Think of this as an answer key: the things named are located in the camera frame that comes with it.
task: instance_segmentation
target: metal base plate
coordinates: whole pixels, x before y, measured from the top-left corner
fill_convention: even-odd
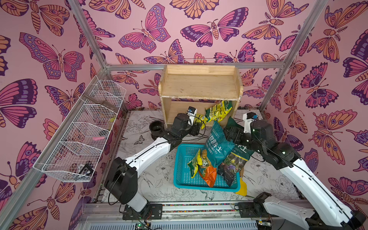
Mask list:
[[[149,210],[152,211],[148,220],[160,220],[162,216],[162,204],[150,204]],[[126,205],[123,214],[123,220],[137,220],[139,216],[134,215],[134,210],[130,206]]]

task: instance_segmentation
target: robotic arm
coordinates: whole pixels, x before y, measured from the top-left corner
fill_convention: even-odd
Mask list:
[[[177,147],[183,137],[199,134],[201,124],[194,124],[197,110],[189,107],[187,114],[179,113],[173,125],[139,153],[124,160],[113,160],[105,180],[105,188],[122,204],[135,210],[137,216],[147,216],[149,202],[137,192],[139,175],[155,160]],[[273,127],[265,120],[258,120],[255,113],[243,115],[244,129],[224,129],[228,141],[244,145],[258,152],[276,170],[286,175],[315,208],[301,208],[278,200],[267,193],[260,194],[254,204],[269,214],[280,216],[304,229],[357,229],[366,217],[338,200],[310,171],[299,153],[287,143],[276,142]]]

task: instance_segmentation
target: blue plastic basket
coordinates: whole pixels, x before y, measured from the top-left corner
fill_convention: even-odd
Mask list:
[[[193,159],[198,149],[203,149],[204,145],[181,144],[178,146],[174,168],[174,185],[178,188],[203,189],[224,192],[237,192],[240,190],[240,176],[236,173],[236,179],[229,187],[224,178],[217,175],[213,188],[208,187],[199,172],[194,178],[190,176],[190,169],[187,163]]]

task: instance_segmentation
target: floor mat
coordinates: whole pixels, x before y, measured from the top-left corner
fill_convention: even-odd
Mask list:
[[[239,124],[244,125],[242,124],[243,114],[247,112],[249,110],[237,110],[235,120]],[[151,144],[153,140],[149,131],[149,124],[155,120],[163,121],[162,111],[132,111],[117,157],[124,159],[132,156]],[[207,127],[205,136],[195,141],[190,141],[195,139],[195,137],[187,136],[184,138],[183,143],[204,144],[210,134],[210,130],[211,128]],[[233,201],[251,199],[232,192],[176,188],[173,184],[176,150],[175,148],[151,164],[138,178],[138,190],[149,201]],[[258,153],[254,153],[252,156],[262,160],[261,155]],[[294,185],[286,176],[275,170],[271,164],[260,162],[254,158],[250,158],[246,163],[242,176],[243,181],[247,184],[249,196],[256,197],[261,192],[268,192],[278,199],[299,199]],[[102,202],[107,202],[108,194],[109,192],[105,190]],[[115,201],[116,198],[110,196],[110,202]]]

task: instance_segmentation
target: white wire basket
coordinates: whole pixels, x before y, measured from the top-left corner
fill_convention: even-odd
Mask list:
[[[99,80],[89,94],[91,100],[85,101],[41,172],[62,182],[89,182],[123,104],[125,92],[114,81]]]

